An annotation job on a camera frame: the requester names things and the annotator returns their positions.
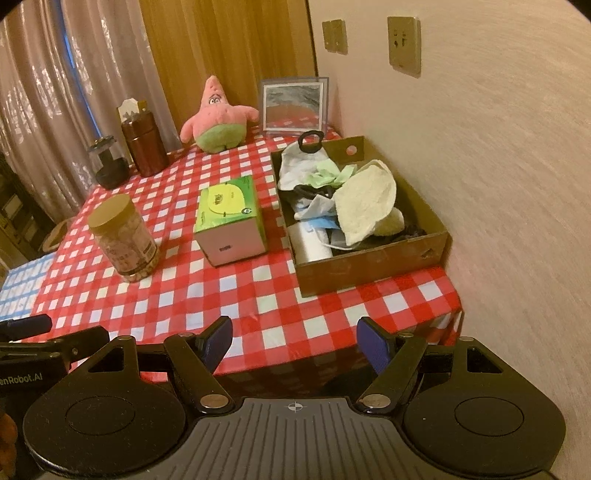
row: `triangular cutout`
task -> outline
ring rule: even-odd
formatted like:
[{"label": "triangular cutout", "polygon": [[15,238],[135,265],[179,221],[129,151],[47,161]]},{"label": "triangular cutout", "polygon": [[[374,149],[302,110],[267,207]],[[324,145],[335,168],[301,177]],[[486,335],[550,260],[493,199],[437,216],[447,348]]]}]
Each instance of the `triangular cutout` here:
[{"label": "triangular cutout", "polygon": [[476,374],[500,374],[502,370],[497,367],[478,348],[468,349],[467,370]]},{"label": "triangular cutout", "polygon": [[115,347],[99,360],[96,365],[92,366],[88,370],[88,373],[121,372],[124,368],[124,358],[123,347]]}]

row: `green plush shorts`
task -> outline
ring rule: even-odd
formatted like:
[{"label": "green plush shorts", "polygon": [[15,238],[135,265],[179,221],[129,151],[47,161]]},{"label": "green plush shorts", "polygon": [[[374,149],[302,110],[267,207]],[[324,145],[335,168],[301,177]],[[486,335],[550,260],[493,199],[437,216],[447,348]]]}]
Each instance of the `green plush shorts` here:
[{"label": "green plush shorts", "polygon": [[204,152],[218,153],[237,147],[245,138],[246,125],[216,125],[197,137],[195,143]]}]

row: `blue and white checkered cloth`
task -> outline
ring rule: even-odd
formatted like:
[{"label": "blue and white checkered cloth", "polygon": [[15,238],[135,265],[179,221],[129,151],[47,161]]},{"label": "blue and white checkered cloth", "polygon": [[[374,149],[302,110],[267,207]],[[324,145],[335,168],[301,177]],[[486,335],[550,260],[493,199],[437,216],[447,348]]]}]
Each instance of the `blue and white checkered cloth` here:
[{"label": "blue and white checkered cloth", "polygon": [[12,269],[0,291],[0,321],[20,319],[31,314],[37,294],[55,253]]}]

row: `hand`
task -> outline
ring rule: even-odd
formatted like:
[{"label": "hand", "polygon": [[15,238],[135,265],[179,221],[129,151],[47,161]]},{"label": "hand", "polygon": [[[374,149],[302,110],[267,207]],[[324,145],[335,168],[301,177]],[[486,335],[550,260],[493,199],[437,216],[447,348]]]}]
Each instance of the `hand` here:
[{"label": "hand", "polygon": [[0,468],[6,476],[14,476],[17,462],[17,424],[8,415],[0,418]]}]

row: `plush toy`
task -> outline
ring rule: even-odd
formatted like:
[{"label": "plush toy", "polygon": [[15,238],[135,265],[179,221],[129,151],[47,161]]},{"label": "plush toy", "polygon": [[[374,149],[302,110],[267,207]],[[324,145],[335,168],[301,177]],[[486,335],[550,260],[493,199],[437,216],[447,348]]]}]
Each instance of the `plush toy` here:
[{"label": "plush toy", "polygon": [[183,143],[195,140],[207,153],[237,147],[246,138],[246,122],[257,122],[256,108],[230,105],[216,76],[205,82],[199,111],[185,122],[180,138]]}]

